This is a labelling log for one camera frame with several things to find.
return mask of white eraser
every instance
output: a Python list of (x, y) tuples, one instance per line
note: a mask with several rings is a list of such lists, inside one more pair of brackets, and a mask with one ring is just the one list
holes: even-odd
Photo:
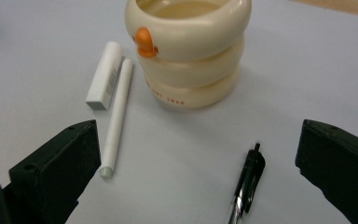
[(106, 44), (86, 98), (86, 103), (92, 109), (109, 108), (122, 56), (123, 48), (118, 43)]

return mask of pen clip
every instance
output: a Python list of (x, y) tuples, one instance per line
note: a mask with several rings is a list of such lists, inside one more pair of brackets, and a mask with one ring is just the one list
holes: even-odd
[(258, 180), (263, 174), (264, 167), (266, 166), (266, 161), (264, 160), (263, 155), (258, 151), (260, 144), (255, 145), (255, 149), (249, 150), (248, 155), (246, 156), (245, 166), (249, 166), (249, 173), (246, 174), (243, 186), (246, 187), (244, 190), (244, 211), (245, 213), (249, 212), (251, 208), (253, 198), (255, 196), (255, 189), (258, 184)]

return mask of black pen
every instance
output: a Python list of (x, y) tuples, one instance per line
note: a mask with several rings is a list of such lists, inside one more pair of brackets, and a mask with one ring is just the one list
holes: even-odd
[(259, 152), (259, 149), (260, 144), (257, 143), (255, 149), (249, 150), (246, 156), (240, 180), (238, 181), (234, 198), (228, 211), (225, 222), (227, 224), (241, 223), (243, 211), (248, 213), (251, 208), (252, 200), (255, 196), (255, 188), (266, 166), (266, 161)]

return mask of brown floor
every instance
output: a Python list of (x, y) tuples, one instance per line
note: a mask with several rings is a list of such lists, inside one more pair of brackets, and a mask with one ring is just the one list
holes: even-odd
[(358, 0), (295, 0), (316, 7), (330, 8), (358, 15)]

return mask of white tabletop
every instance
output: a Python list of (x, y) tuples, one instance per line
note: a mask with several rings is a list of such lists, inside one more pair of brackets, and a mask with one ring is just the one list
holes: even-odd
[(358, 16), (258, 0), (241, 78), (200, 110), (163, 106), (145, 84), (124, 25), (124, 0), (0, 1), (0, 184), (69, 125), (110, 111), (85, 98), (107, 41), (135, 63), (117, 166), (89, 182), (67, 223), (224, 222), (246, 152), (267, 166), (245, 223), (349, 223), (295, 166), (303, 119), (358, 136)]

